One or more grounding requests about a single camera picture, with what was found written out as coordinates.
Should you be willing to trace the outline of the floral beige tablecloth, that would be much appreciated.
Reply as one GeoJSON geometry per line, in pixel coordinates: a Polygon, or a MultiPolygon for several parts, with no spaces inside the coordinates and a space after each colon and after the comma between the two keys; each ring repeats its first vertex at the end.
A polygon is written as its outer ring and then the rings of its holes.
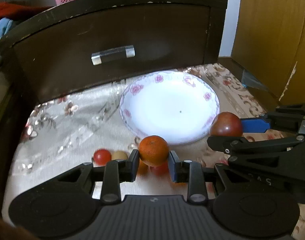
{"type": "MultiPolygon", "coordinates": [[[[265,112],[253,94],[218,63],[175,71],[193,74],[208,83],[219,98],[221,112],[229,111],[241,118],[257,117],[265,112]]],[[[12,161],[2,207],[5,221],[13,225],[8,209],[20,193],[81,163],[91,162],[97,149],[124,151],[129,156],[137,148],[141,137],[127,129],[119,114],[121,95],[136,78],[108,83],[36,106],[12,161]]],[[[228,155],[212,151],[207,138],[171,149],[181,160],[196,160],[206,167],[225,163],[228,155]]],[[[180,194],[186,198],[187,185],[175,184],[169,175],[156,176],[149,170],[137,176],[134,183],[121,184],[122,199],[126,194],[180,194]]],[[[299,207],[300,217],[293,237],[305,239],[305,205],[299,207]]]]}

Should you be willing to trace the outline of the red blanket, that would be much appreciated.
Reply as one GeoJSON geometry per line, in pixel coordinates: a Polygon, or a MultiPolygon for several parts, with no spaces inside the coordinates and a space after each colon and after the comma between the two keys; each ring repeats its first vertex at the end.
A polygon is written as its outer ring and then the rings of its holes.
{"type": "Polygon", "coordinates": [[[0,3],[0,20],[8,18],[16,22],[23,22],[35,15],[50,9],[50,7],[30,7],[15,3],[0,3]]]}

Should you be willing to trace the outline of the red oval tomato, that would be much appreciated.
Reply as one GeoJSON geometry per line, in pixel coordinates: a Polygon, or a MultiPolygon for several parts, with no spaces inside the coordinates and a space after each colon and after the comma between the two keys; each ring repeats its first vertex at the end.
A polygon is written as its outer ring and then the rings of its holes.
{"type": "Polygon", "coordinates": [[[164,176],[169,173],[168,163],[164,162],[162,165],[159,166],[151,166],[150,171],[155,176],[164,176]]]}

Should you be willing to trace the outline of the small red cherry tomato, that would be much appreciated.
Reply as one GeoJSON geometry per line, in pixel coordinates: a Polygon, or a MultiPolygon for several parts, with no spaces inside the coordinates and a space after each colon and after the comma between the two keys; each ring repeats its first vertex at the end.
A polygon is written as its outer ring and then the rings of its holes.
{"type": "Polygon", "coordinates": [[[96,165],[105,166],[109,161],[112,160],[112,156],[110,151],[101,148],[94,152],[92,159],[96,165]]]}

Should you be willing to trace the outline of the pale yellow-green small fruit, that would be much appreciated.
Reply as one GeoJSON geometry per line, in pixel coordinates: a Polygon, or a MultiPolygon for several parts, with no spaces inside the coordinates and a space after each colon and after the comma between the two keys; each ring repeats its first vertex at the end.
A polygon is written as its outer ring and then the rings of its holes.
{"type": "Polygon", "coordinates": [[[126,160],[128,158],[128,155],[124,151],[114,151],[111,154],[111,160],[126,160]]]}

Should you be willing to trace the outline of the blue cloth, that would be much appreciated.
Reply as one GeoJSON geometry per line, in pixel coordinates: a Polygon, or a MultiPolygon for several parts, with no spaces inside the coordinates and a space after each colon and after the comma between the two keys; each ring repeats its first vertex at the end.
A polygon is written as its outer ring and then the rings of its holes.
{"type": "Polygon", "coordinates": [[[16,23],[8,18],[2,18],[0,20],[0,38],[7,34],[11,29],[16,27],[16,23]]]}

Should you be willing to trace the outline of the white floral plate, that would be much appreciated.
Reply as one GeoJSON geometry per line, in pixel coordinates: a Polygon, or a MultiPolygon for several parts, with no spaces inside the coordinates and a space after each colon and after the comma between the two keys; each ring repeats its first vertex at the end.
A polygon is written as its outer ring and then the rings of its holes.
{"type": "Polygon", "coordinates": [[[162,137],[169,145],[204,138],[220,112],[215,91],[194,75],[161,71],[129,84],[119,104],[120,117],[137,137],[162,137]]]}

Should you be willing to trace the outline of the wooden wardrobe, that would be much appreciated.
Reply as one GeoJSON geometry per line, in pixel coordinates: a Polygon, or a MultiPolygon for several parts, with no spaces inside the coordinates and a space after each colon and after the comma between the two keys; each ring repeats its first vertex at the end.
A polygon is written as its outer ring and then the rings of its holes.
{"type": "Polygon", "coordinates": [[[232,58],[282,105],[305,103],[305,0],[240,0],[232,58]]]}

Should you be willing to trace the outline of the orange tangerine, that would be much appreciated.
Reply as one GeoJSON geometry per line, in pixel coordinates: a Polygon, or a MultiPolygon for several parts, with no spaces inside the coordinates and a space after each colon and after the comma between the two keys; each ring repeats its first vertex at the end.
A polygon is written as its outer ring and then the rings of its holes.
{"type": "Polygon", "coordinates": [[[148,166],[161,166],[168,159],[169,145],[157,135],[145,137],[139,143],[139,157],[148,166]]]}

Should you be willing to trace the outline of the dark wooden nightstand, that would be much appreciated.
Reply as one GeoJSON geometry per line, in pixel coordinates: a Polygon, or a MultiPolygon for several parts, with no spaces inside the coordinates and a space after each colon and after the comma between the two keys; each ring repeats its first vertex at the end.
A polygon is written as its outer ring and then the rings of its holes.
{"type": "Polygon", "coordinates": [[[12,81],[45,102],[163,69],[215,63],[228,0],[76,0],[0,39],[12,81]],[[93,53],[133,45],[135,57],[94,66],[93,53]]]}

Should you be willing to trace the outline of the dark red tomato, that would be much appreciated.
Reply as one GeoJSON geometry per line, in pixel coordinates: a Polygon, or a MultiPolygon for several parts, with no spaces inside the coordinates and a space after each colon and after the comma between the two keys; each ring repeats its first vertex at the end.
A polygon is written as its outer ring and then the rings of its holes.
{"type": "Polygon", "coordinates": [[[241,119],[231,113],[218,114],[209,130],[210,136],[241,137],[243,135],[241,119]]]}

